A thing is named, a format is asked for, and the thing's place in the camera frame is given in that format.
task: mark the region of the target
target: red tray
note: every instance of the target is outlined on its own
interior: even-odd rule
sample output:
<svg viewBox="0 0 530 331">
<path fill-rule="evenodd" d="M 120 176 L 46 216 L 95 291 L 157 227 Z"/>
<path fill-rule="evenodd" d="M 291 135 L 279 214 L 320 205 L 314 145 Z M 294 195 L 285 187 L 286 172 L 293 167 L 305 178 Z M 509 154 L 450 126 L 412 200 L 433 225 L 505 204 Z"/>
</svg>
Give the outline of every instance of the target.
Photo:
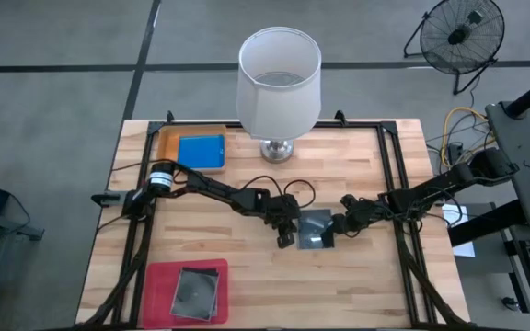
<svg viewBox="0 0 530 331">
<path fill-rule="evenodd" d="M 217 314 L 210 322 L 177 317 L 170 313 L 181 268 L 215 268 Z M 146 267 L 143 292 L 143 328 L 223 324 L 228 320 L 228 263 L 225 259 L 151 263 Z"/>
</svg>

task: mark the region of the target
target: fan grille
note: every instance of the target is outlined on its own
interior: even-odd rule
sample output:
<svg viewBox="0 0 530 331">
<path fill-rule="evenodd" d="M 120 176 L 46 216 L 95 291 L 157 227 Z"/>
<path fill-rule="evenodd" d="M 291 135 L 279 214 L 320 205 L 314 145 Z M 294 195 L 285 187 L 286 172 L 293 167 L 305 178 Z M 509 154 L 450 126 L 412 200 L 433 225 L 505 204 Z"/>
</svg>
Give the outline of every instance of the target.
<svg viewBox="0 0 530 331">
<path fill-rule="evenodd" d="M 424 20 L 421 50 L 447 74 L 473 72 L 496 54 L 504 38 L 502 12 L 490 0 L 443 0 Z"/>
</svg>

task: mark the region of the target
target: lamp base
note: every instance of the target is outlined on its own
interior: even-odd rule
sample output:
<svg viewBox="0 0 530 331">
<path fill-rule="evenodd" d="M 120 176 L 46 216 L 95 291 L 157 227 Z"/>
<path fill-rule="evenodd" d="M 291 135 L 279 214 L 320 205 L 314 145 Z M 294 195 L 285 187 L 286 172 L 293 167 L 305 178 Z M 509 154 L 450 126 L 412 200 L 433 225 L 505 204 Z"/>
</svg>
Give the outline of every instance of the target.
<svg viewBox="0 0 530 331">
<path fill-rule="evenodd" d="M 287 161 L 294 153 L 294 141 L 261 141 L 261 156 L 277 164 Z"/>
</svg>

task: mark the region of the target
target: table lamp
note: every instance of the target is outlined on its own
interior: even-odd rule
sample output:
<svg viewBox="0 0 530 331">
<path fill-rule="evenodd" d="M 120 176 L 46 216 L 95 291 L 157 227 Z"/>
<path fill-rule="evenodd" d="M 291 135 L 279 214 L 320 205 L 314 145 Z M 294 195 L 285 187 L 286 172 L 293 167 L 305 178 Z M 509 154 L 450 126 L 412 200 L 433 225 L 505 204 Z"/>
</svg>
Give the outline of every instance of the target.
<svg viewBox="0 0 530 331">
<path fill-rule="evenodd" d="M 267 28 L 243 43 L 238 61 L 238 118 L 251 138 L 261 139 L 267 161 L 286 161 L 293 139 L 310 131 L 320 113 L 320 49 L 297 29 Z"/>
</svg>

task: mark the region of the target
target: cd case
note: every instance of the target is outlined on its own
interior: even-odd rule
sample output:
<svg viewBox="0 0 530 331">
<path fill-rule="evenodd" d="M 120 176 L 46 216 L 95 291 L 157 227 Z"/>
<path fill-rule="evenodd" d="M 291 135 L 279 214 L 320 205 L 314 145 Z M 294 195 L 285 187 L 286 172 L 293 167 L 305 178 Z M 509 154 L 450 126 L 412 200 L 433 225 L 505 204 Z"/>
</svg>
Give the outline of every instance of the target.
<svg viewBox="0 0 530 331">
<path fill-rule="evenodd" d="M 298 219 L 298 248 L 323 249 L 335 246 L 334 236 L 322 235 L 332 224 L 330 210 L 302 211 Z"/>
<path fill-rule="evenodd" d="M 216 316 L 216 269 L 182 268 L 171 314 L 178 317 L 210 321 Z"/>
</svg>

